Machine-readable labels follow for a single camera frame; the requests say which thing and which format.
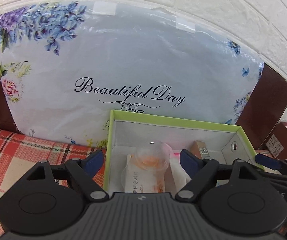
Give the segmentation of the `white and pink glove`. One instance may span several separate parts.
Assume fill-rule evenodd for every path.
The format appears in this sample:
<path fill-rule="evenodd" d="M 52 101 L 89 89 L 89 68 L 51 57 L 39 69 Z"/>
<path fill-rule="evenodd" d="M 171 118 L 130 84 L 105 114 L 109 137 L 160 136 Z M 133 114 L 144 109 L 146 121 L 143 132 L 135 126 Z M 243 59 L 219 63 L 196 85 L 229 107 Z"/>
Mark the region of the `white and pink glove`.
<path fill-rule="evenodd" d="M 169 162 L 170 163 L 177 162 L 180 164 L 180 152 L 174 151 L 173 153 L 171 153 L 169 156 Z"/>

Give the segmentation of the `clear plastic cup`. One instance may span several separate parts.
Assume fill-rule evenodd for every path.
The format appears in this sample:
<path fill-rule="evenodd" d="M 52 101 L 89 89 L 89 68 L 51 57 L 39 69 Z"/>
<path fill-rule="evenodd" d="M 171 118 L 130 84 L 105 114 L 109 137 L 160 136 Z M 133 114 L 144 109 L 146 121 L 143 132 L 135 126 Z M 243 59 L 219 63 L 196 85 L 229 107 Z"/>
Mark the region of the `clear plastic cup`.
<path fill-rule="evenodd" d="M 132 155 L 135 163 L 145 170 L 166 170 L 169 166 L 169 156 L 173 153 L 171 147 L 164 142 L 149 142 L 136 148 Z"/>

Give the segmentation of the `small olive green box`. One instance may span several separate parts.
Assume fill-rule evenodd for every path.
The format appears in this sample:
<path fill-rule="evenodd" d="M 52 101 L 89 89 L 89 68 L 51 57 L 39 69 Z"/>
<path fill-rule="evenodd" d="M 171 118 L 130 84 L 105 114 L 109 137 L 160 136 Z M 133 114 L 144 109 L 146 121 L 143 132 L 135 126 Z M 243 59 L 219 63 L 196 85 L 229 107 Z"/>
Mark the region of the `small olive green box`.
<path fill-rule="evenodd" d="M 207 146 L 203 141 L 194 141 L 189 151 L 199 159 L 211 159 Z"/>

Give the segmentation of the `brown cardboard box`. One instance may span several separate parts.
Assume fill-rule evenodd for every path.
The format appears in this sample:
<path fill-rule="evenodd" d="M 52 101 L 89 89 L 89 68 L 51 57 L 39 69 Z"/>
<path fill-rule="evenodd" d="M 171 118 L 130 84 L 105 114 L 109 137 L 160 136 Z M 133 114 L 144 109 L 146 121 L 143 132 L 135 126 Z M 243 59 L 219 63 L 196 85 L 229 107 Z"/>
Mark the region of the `brown cardboard box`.
<path fill-rule="evenodd" d="M 255 150 L 268 151 L 275 159 L 287 159 L 287 122 L 279 122 Z"/>

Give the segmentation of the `dark brown wooden headboard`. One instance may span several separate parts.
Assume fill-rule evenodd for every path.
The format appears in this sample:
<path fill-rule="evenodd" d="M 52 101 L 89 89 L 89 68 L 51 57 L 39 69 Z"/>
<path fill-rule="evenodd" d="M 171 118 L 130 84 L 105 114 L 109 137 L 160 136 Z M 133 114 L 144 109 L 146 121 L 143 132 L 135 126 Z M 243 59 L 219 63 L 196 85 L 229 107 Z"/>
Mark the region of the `dark brown wooden headboard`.
<path fill-rule="evenodd" d="M 255 149 L 262 148 L 287 108 L 287 81 L 265 64 L 243 113 L 237 121 Z M 0 129 L 18 133 L 0 84 Z"/>

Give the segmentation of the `orange white medicine box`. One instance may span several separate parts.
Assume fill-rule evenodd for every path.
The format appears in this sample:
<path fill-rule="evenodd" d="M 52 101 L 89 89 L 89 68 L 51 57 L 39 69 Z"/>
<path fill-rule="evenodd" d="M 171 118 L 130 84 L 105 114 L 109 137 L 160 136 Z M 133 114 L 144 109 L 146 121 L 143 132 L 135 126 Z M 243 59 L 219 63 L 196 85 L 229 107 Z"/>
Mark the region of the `orange white medicine box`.
<path fill-rule="evenodd" d="M 132 154 L 127 155 L 127 164 L 122 171 L 121 182 L 126 193 L 174 194 L 176 187 L 170 166 L 166 170 L 145 170 L 135 163 Z"/>

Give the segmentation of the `light green storage box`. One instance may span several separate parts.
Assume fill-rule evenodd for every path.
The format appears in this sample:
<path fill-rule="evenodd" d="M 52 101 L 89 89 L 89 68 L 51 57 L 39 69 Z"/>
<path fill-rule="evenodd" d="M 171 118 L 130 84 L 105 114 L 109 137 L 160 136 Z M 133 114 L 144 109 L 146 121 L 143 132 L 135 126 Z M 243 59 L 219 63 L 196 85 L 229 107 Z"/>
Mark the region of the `light green storage box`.
<path fill-rule="evenodd" d="M 175 153 L 189 149 L 195 141 L 203 141 L 210 157 L 220 164 L 232 164 L 235 159 L 256 163 L 256 152 L 240 126 L 112 110 L 104 190 L 109 194 L 122 192 L 127 155 L 138 146 L 155 141 L 166 143 Z"/>

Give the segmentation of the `plaid red bedsheet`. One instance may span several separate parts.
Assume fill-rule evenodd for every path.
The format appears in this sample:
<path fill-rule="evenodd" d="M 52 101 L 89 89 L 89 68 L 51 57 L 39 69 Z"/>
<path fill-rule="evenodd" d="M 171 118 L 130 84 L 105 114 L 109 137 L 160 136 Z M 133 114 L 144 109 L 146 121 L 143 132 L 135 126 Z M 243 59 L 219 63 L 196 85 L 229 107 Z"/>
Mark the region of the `plaid red bedsheet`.
<path fill-rule="evenodd" d="M 106 151 L 78 146 L 72 142 L 54 142 L 0 129 L 0 198 L 40 160 L 62 165 L 69 159 L 86 159 L 97 150 L 103 152 L 103 166 L 93 180 L 103 187 Z M 0 224 L 0 236 L 4 230 Z"/>

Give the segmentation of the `floral Beautiful Day pillow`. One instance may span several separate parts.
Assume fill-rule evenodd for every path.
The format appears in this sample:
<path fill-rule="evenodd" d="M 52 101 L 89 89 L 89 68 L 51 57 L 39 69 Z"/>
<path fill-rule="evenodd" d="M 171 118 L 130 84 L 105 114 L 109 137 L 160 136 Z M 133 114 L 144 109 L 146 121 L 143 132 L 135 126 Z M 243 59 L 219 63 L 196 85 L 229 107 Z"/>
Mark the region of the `floral Beautiful Day pillow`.
<path fill-rule="evenodd" d="M 261 78 L 245 47 L 156 9 L 102 1 L 0 15 L 0 82 L 25 135 L 104 146 L 111 110 L 235 124 Z"/>

